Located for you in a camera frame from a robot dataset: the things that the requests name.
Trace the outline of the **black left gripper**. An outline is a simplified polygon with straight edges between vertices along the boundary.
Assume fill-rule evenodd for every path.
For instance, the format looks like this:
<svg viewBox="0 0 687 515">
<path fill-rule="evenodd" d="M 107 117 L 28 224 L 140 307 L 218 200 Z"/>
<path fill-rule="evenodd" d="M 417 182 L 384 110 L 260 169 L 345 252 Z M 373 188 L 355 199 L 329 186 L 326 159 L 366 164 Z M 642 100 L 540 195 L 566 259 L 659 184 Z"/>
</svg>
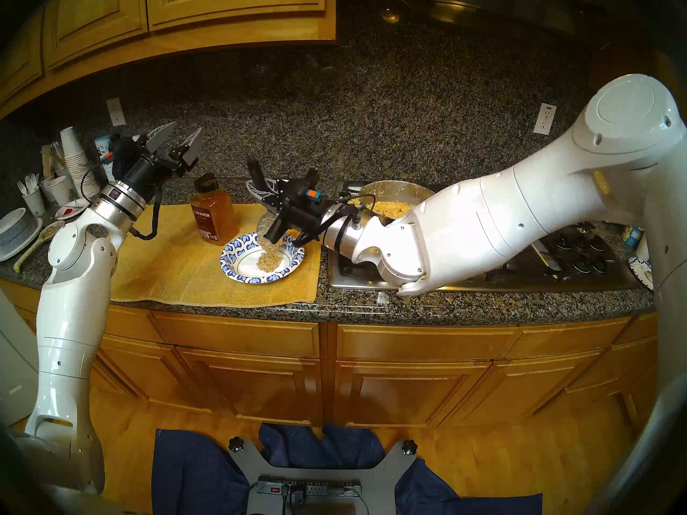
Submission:
<svg viewBox="0 0 687 515">
<path fill-rule="evenodd" d="M 176 122 L 158 126 L 134 140 L 124 138 L 124 183 L 140 196 L 151 196 L 156 187 L 181 178 L 199 161 L 204 129 L 198 128 L 182 145 L 172 149 L 167 158 L 157 155 L 159 147 L 176 128 Z"/>
</svg>

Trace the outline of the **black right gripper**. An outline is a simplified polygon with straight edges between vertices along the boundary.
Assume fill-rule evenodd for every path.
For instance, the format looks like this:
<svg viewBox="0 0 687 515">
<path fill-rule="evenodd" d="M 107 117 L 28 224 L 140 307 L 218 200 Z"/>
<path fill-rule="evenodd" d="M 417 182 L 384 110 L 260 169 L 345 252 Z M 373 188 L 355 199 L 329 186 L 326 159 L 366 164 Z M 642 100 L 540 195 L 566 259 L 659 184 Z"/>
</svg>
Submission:
<svg viewBox="0 0 687 515">
<path fill-rule="evenodd" d="M 325 216 L 335 206 L 336 200 L 324 196 L 318 190 L 294 190 L 293 186 L 277 186 L 274 179 L 265 178 L 260 163 L 253 156 L 247 156 L 250 180 L 247 190 L 254 200 L 267 209 L 276 209 L 275 214 L 263 214 L 263 240 L 280 244 L 289 230 L 300 232 L 296 244 L 304 246 L 310 241 L 322 242 L 327 227 Z"/>
</svg>

